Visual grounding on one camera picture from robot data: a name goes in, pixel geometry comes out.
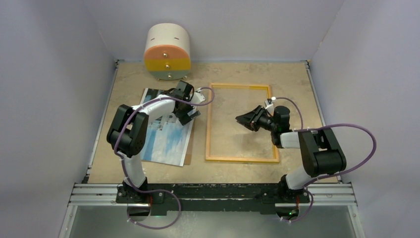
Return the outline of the yellow picture frame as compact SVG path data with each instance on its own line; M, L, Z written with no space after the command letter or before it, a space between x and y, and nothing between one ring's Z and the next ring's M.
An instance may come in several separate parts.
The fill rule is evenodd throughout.
M268 98L272 97L272 90L270 85L264 84L235 84L235 83L210 83L210 89L224 88L224 89L248 89L248 90L264 90ZM238 162L238 163L279 163L280 154L278 149L273 145L273 158L245 158L245 157L229 157L229 156L213 156L211 155L211 116L212 105L208 105L208 119L206 129L206 151L205 160L212 162Z

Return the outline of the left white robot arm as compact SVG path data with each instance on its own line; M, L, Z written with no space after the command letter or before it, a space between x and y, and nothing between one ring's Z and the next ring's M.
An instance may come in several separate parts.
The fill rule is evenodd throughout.
M165 122L168 116L174 118L174 124L189 126L200 115L197 107L209 104L202 94L203 90L203 87L194 88L181 80L176 87L157 93L140 104L122 104L117 108L106 140L119 157L124 173L123 183L129 187L128 196L134 202L145 201L149 192L141 158L145 144L151 140L149 127L157 119Z

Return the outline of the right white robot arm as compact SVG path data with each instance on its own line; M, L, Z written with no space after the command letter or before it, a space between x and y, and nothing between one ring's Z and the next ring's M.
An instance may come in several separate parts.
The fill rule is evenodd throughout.
M257 106L235 119L250 131L257 132L261 128L269 131L277 148L300 150L302 165L284 175L279 182L278 195L285 202L295 198L312 179L333 175L347 166L345 155L331 129L292 131L290 110L285 106L275 107L273 113Z

